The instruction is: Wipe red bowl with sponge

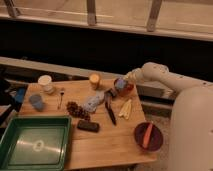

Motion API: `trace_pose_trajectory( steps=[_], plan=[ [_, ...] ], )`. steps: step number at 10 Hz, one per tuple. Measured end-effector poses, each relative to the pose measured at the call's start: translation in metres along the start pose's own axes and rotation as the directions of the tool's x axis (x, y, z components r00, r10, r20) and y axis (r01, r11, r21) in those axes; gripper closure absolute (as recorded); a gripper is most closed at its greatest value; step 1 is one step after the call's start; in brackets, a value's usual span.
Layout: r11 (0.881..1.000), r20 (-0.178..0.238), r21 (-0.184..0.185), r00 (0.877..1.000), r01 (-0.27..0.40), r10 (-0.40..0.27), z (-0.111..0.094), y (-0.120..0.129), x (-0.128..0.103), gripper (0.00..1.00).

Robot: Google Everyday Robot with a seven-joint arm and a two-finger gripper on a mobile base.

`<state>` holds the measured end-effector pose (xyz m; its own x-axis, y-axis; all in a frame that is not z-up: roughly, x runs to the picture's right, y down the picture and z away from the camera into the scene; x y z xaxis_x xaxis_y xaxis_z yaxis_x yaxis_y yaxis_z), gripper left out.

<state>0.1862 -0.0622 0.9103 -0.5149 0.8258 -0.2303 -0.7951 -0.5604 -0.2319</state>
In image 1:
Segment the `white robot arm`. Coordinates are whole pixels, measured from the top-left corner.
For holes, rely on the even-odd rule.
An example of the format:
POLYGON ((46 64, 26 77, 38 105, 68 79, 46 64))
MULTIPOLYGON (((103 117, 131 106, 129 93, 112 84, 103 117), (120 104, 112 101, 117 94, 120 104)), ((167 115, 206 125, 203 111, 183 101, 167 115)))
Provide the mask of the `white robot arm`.
POLYGON ((213 82, 147 62, 129 71, 133 83, 157 81, 176 93, 170 119, 168 171, 213 171, 213 82))

